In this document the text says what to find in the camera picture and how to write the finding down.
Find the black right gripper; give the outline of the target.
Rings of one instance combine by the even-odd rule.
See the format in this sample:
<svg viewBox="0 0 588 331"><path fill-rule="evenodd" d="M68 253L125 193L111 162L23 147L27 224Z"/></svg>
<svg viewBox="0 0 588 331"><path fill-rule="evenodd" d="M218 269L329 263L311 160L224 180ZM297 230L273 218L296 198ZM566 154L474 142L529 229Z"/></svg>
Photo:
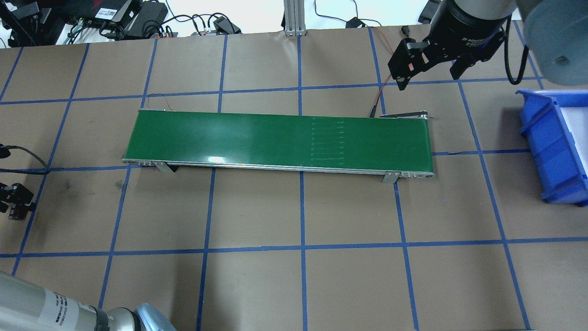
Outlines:
<svg viewBox="0 0 588 331"><path fill-rule="evenodd" d="M391 77L403 91L410 80L434 66L453 62L450 75L459 80L466 69L487 62L506 40L502 26L510 18L509 0L441 0L428 35L406 35L388 62Z"/></svg>

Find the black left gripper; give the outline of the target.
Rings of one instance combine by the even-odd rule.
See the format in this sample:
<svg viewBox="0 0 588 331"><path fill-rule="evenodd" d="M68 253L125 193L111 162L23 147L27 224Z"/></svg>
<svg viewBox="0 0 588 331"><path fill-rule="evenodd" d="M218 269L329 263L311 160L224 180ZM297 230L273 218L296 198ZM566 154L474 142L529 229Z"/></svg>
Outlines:
<svg viewBox="0 0 588 331"><path fill-rule="evenodd" d="M34 211L36 204L32 201L34 194L21 183L13 183L10 186L0 183L0 211L7 212L11 205L13 211Z"/></svg>

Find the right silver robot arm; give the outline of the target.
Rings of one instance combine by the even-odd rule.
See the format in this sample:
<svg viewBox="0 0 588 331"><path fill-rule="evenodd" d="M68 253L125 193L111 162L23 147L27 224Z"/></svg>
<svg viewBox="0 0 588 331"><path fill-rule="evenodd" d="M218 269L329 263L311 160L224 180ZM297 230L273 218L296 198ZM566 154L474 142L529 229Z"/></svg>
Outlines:
<svg viewBox="0 0 588 331"><path fill-rule="evenodd" d="M524 41L519 71L509 63L513 13L519 11ZM585 0L439 0L421 41L406 35L388 62L399 90L440 63L452 62L454 80L479 62L504 52L506 77L523 79L529 56L544 78L559 86L587 84L587 18Z"/></svg>

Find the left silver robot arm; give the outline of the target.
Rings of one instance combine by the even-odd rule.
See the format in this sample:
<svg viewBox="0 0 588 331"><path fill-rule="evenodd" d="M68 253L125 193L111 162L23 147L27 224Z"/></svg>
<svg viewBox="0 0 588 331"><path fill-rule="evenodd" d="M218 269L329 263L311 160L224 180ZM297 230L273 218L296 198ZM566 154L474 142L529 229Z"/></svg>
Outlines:
<svg viewBox="0 0 588 331"><path fill-rule="evenodd" d="M3 331L174 331L156 308L109 311L0 273L0 328Z"/></svg>

